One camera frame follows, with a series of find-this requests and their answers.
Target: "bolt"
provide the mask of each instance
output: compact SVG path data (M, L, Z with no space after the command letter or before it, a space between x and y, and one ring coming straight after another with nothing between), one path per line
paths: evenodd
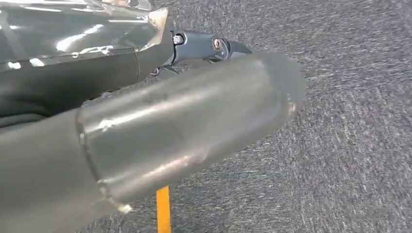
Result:
M150 74L149 74L149 76L151 76L151 77L156 77L157 75L159 75L160 74L160 69L159 68L156 68L156 69L154 69Z
M173 37L173 43L175 45L181 45L181 44L184 43L184 41L185 41L185 39L183 38L182 35L177 34Z
M222 49L222 40L221 39L213 39L213 49L214 50L221 50Z

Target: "gray carpet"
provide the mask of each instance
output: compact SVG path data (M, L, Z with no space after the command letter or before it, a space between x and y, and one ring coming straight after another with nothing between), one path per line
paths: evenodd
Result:
M186 29L288 55L309 83L273 137L172 185L173 232L412 232L412 2L154 5ZM155 196L135 208L83 232L155 233Z

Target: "hex bolt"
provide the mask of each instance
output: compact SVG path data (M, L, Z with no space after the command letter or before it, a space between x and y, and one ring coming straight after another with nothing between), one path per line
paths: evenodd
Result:
M160 74L160 69L159 68L156 68L156 69L154 69L150 74L149 74L149 76L151 76L151 77L156 77L157 75L159 75Z
M185 42L185 39L183 38L182 35L177 34L177 35L173 36L173 43L174 43L175 45L181 45L181 44L183 44L184 42Z
M222 49L222 40L221 39L213 39L213 49L214 50L221 50Z

